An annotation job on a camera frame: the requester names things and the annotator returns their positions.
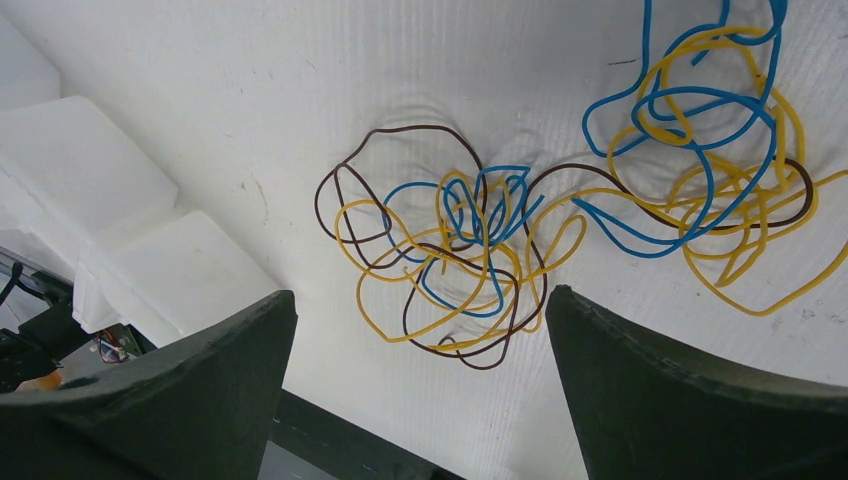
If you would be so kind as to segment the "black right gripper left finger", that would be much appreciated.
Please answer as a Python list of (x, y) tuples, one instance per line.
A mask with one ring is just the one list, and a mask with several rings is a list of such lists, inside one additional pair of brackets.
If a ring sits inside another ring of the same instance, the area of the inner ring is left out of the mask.
[(297, 326), (280, 290), (53, 391), (1, 398), (5, 479), (254, 479)]

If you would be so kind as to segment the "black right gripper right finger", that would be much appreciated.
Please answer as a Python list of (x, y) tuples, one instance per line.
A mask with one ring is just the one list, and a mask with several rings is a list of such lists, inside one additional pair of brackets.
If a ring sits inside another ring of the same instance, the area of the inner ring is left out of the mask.
[(561, 285), (545, 318), (592, 479), (843, 479), (847, 390), (742, 365)]

